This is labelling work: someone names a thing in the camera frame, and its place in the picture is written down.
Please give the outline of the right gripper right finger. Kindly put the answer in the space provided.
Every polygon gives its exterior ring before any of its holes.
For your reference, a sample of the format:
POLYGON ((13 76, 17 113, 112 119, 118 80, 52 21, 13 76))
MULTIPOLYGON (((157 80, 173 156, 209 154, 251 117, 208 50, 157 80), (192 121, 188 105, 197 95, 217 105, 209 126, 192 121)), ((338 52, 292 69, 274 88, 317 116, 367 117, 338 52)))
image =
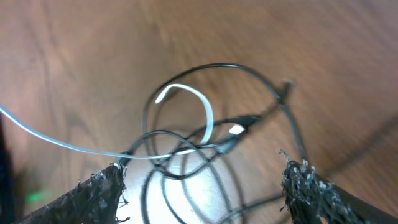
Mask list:
POLYGON ((317 175, 308 161, 287 159, 282 175, 285 204, 294 223, 397 223, 397 218, 317 175))

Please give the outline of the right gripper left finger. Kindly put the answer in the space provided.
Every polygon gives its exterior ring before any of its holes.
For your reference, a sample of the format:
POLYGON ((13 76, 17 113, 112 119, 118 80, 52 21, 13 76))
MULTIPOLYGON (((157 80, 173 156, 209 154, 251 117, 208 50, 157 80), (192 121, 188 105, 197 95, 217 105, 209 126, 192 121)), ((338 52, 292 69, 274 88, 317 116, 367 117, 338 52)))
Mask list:
POLYGON ((123 190, 124 166, 115 162, 104 170, 97 170, 89 179, 18 223, 116 223, 123 190))

